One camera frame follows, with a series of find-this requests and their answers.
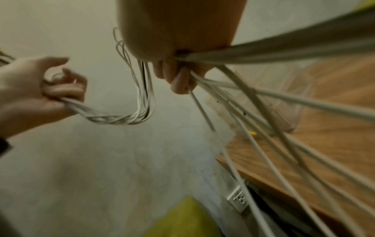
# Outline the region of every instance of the wood grain surface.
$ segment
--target wood grain surface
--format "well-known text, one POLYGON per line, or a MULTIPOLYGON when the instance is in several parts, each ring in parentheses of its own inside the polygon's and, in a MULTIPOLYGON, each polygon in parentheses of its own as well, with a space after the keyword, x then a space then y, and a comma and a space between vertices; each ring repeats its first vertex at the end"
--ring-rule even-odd
MULTIPOLYGON (((320 61, 305 69, 316 81, 313 97, 375 109, 375 56, 355 56, 320 61)), ((299 141, 308 144, 353 171, 375 181, 375 124, 329 112, 305 107, 297 129, 292 133, 299 141)), ((338 232, 345 230, 330 218, 326 206, 281 157, 262 140, 258 143, 276 167, 300 195, 328 222, 336 225, 338 232)), ((267 165, 255 153, 251 144, 236 136, 227 146, 228 152, 242 176, 265 187, 275 195, 298 206, 274 177, 267 165)), ((375 208, 375 197, 313 159, 304 156, 309 167, 321 178, 349 192, 375 208)), ((225 165, 223 157, 218 157, 225 165)), ((358 225, 369 236, 375 236, 375 220, 340 197, 332 194, 358 225)))

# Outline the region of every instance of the gray floor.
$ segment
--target gray floor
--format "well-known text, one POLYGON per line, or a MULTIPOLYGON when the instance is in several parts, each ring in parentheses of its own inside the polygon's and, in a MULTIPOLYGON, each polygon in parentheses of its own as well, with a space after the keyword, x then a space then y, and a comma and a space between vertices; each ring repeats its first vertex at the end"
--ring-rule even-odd
MULTIPOLYGON (((251 0, 235 42, 350 11, 356 0, 251 0)), ((108 0, 13 0, 0 7, 0 48, 16 57, 68 55, 87 75, 87 103, 129 113, 135 90, 114 49, 108 0)), ((232 180, 214 160, 210 131, 188 96, 155 79, 154 116, 98 126, 79 116, 11 139, 0 160, 0 211, 25 236, 140 236, 185 196, 201 201, 227 236, 248 236, 223 198, 232 180)), ((196 93, 202 100, 203 91, 196 93)), ((225 142, 233 134, 209 111, 225 142)))

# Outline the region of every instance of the hand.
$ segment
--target hand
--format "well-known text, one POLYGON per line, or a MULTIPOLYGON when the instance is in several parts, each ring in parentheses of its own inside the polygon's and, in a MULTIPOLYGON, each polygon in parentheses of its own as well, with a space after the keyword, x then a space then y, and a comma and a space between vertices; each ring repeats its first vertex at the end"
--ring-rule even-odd
POLYGON ((138 59, 151 61, 157 77, 177 94, 196 85, 190 70, 204 76, 211 66, 180 63, 178 51, 202 52, 230 46, 246 0, 117 0, 124 42, 138 59))
POLYGON ((68 61, 66 57, 25 58, 0 68, 1 138, 74 115, 58 98, 69 97, 83 102, 86 78, 63 68, 62 77, 50 83, 45 81, 49 68, 68 61))

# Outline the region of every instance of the wall socket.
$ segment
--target wall socket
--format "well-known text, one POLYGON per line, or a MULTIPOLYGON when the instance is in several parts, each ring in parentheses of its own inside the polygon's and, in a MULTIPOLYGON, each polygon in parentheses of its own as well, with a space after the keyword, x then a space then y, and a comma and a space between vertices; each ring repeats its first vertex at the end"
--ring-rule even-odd
POLYGON ((234 191, 227 197, 227 200, 239 213, 243 212, 243 210, 249 205, 240 186, 237 186, 234 189, 234 191))

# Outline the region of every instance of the dark sleeve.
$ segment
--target dark sleeve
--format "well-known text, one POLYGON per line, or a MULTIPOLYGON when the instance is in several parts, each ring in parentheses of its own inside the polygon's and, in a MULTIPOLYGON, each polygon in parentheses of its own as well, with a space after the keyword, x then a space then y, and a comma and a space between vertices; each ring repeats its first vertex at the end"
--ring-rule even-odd
POLYGON ((9 145, 9 143, 5 139, 0 138, 0 156, 7 153, 7 151, 9 151, 11 148, 12 147, 9 145))

